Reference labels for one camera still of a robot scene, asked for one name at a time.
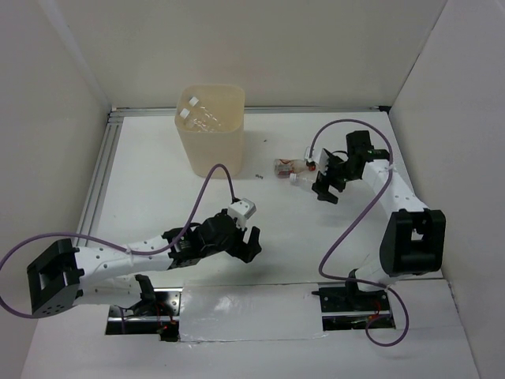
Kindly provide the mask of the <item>clear bottle white cap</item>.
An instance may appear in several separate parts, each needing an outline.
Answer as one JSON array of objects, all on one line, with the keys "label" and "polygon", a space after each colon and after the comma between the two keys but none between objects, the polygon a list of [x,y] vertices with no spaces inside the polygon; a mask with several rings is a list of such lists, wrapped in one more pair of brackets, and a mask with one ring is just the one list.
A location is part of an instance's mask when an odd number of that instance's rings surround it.
[{"label": "clear bottle white cap", "polygon": [[222,132],[223,124],[206,109],[183,108],[179,115],[186,129],[196,132]]},{"label": "clear bottle white cap", "polygon": [[315,171],[303,171],[300,173],[291,173],[289,182],[292,186],[300,188],[304,191],[311,192],[312,185],[316,181]]}]

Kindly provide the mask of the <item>small bottle red cap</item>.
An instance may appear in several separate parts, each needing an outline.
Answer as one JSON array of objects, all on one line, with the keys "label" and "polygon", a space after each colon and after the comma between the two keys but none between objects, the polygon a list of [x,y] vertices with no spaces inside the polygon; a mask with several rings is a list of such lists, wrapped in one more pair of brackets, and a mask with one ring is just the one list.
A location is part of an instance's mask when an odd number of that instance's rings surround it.
[{"label": "small bottle red cap", "polygon": [[274,174],[277,178],[289,178],[291,174],[314,171],[316,166],[304,159],[275,159]]}]

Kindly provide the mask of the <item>clear bottle diagonal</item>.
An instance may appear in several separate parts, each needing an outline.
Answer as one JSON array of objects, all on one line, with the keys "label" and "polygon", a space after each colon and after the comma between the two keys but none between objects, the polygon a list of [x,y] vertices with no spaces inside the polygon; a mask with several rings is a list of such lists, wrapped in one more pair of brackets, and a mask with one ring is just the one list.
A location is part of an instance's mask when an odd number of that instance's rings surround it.
[{"label": "clear bottle diagonal", "polygon": [[190,120],[198,120],[204,123],[207,129],[221,130],[224,129],[222,119],[219,118],[213,111],[206,107],[200,99],[192,96],[189,100],[189,115]]}]

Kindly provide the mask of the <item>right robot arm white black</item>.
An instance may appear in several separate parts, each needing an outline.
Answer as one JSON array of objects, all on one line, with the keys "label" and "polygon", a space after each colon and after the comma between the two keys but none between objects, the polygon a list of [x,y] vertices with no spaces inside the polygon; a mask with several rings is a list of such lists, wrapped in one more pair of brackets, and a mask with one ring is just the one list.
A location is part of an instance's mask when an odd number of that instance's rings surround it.
[{"label": "right robot arm white black", "polygon": [[375,148],[369,132],[358,130],[346,135],[346,158],[322,149],[312,161],[319,168],[312,185],[318,200],[335,204],[331,189],[342,192],[347,183],[361,180],[388,219],[376,256],[349,274],[344,299],[350,308],[363,309],[372,291],[441,269],[446,217],[413,193],[396,171],[390,148]]}]

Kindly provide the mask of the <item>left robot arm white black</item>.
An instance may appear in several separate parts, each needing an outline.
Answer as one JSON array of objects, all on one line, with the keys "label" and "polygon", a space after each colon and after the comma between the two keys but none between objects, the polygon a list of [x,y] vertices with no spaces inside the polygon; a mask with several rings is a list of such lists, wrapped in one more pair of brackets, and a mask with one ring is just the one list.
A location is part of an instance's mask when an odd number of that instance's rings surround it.
[{"label": "left robot arm white black", "polygon": [[242,227],[226,209],[137,248],[135,254],[127,247],[78,247],[68,238],[53,242],[27,268],[32,316],[50,317],[84,304],[145,315],[157,302],[148,272],[187,268],[221,252],[249,263],[262,250],[260,229]]}]

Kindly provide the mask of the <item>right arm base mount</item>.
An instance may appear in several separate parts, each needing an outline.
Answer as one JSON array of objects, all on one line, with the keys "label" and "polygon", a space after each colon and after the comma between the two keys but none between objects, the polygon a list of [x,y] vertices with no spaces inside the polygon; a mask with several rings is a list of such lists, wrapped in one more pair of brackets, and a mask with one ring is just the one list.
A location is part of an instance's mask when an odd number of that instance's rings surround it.
[{"label": "right arm base mount", "polygon": [[322,326],[325,332],[395,328],[391,305],[385,287],[372,286],[371,291],[361,291],[359,283],[351,280],[344,284],[319,285],[311,292],[320,304]]}]

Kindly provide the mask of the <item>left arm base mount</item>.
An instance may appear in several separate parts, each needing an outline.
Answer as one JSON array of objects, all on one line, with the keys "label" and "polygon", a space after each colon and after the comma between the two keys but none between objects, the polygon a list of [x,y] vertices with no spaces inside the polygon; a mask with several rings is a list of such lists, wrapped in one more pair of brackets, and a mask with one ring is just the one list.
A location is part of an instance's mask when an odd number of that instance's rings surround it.
[{"label": "left arm base mount", "polygon": [[140,300],[129,308],[111,306],[107,318],[107,336],[157,335],[161,341],[180,340],[181,288],[154,288],[146,275],[136,274]]}]

